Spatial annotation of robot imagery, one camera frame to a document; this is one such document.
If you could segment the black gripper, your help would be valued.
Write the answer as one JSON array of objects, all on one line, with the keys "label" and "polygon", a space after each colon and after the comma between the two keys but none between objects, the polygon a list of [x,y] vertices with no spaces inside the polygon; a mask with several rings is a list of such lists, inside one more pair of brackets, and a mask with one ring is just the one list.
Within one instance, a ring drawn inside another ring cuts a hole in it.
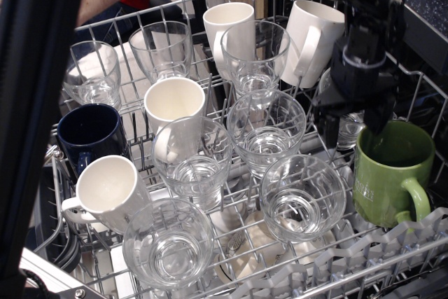
[{"label": "black gripper", "polygon": [[340,117],[364,110],[364,123],[378,135],[393,115],[398,81],[384,73],[383,42],[338,41],[332,50],[330,82],[312,101],[314,124],[327,148],[336,148]]}]

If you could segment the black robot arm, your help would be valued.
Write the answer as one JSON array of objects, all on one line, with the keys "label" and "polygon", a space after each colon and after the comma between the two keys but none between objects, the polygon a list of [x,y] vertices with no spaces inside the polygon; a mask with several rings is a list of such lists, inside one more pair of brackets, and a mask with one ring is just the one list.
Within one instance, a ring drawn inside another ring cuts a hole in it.
[{"label": "black robot arm", "polygon": [[1,297],[20,298],[22,250],[80,0],[3,0]]}]

